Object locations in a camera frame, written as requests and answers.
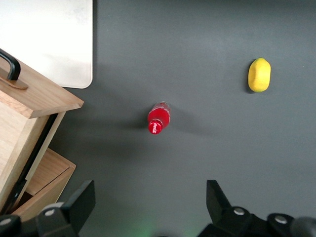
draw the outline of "wooden drawer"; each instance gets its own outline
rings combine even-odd
[[[26,221],[35,217],[45,206],[55,203],[75,168],[73,163],[47,149],[12,214]]]

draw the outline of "black handle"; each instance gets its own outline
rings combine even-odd
[[[10,72],[8,74],[8,80],[18,80],[21,72],[21,66],[13,56],[0,49],[0,57],[5,59],[10,64]]]

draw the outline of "coca-cola bottle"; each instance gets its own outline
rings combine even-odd
[[[152,134],[159,134],[170,123],[171,108],[166,102],[155,104],[148,114],[148,130]]]

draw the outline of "screw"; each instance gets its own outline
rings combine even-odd
[[[238,216],[243,216],[245,214],[245,211],[242,210],[241,208],[237,207],[234,209],[234,213]]]
[[[11,222],[10,218],[6,218],[2,221],[0,221],[0,226],[5,226],[6,224],[9,224]]]
[[[45,212],[45,216],[51,216],[52,214],[54,214],[54,212],[55,212],[55,209],[52,209],[52,210],[49,210],[49,211],[47,211],[47,212]]]
[[[279,222],[280,224],[286,224],[287,223],[287,220],[284,216],[276,216],[275,217],[275,220],[276,222]]]

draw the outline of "bottle cap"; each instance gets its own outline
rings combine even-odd
[[[154,119],[154,120],[150,121],[149,125],[148,125],[148,130],[152,134],[160,133],[162,131],[162,122],[158,119]]]

